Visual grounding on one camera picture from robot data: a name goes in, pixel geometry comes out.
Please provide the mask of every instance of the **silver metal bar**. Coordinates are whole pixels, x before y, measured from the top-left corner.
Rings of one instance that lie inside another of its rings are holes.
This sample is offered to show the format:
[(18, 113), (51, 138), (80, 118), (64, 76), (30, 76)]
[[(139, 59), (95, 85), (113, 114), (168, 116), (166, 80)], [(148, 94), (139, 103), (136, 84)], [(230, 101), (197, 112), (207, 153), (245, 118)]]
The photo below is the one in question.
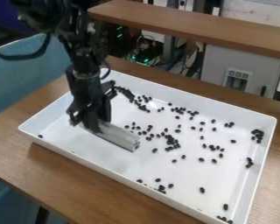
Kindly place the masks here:
[(99, 121), (99, 127), (101, 133), (91, 132), (89, 129), (86, 129), (90, 133), (116, 144), (127, 151), (134, 152), (140, 147), (140, 136), (137, 136), (133, 133), (130, 133), (126, 129), (115, 126), (112, 123)]

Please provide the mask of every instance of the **wooden table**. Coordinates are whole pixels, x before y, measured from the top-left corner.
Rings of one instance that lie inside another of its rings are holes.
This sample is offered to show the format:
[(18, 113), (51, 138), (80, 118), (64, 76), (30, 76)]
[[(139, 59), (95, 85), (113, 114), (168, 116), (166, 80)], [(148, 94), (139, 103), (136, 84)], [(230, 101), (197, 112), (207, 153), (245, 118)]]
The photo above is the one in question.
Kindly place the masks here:
[[(263, 112), (278, 119), (249, 223), (280, 224), (280, 102), (120, 59), (114, 70)], [(63, 95), (64, 76), (0, 114), (0, 179), (73, 223), (201, 223), (125, 185), (33, 144), (18, 125)]]

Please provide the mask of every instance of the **wooden shelf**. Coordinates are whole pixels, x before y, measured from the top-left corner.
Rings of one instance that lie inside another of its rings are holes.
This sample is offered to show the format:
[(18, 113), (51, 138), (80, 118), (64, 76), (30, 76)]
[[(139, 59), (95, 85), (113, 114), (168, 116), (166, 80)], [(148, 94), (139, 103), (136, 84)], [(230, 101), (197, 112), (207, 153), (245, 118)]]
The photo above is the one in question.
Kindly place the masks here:
[(145, 3), (110, 1), (90, 17), (280, 59), (280, 28)]

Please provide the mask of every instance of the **robotic arm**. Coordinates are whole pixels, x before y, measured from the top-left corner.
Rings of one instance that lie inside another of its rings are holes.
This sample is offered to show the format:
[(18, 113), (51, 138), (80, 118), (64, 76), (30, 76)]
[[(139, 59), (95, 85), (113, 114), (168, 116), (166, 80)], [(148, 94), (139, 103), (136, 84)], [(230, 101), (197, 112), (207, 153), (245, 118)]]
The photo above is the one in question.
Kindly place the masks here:
[[(107, 56), (107, 31), (102, 22), (92, 21), (87, 8), (97, 1), (78, 0), (10, 0), (19, 11), (18, 19), (38, 32), (46, 33), (44, 44), (33, 54), (7, 56), (4, 60), (34, 59), (45, 53), (51, 34), (58, 36), (73, 64), (66, 77), (73, 102), (67, 109), (70, 123), (83, 123), (94, 133), (102, 132), (99, 120), (111, 121), (110, 100), (116, 96), (115, 82), (101, 80), (109, 75)], [(101, 65), (108, 72), (101, 77)]]

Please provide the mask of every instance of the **black cable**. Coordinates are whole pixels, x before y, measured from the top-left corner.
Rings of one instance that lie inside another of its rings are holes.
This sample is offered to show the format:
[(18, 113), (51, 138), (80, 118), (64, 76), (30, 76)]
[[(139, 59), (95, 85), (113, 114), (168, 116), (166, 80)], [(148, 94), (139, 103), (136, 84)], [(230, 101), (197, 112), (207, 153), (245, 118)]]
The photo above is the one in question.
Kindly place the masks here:
[(0, 53), (0, 58), (3, 60), (33, 60), (40, 57), (46, 52), (46, 48), (48, 47), (50, 42), (51, 42), (51, 33), (47, 33), (45, 36), (44, 43), (36, 52), (30, 54), (19, 54), (19, 55), (6, 55)]

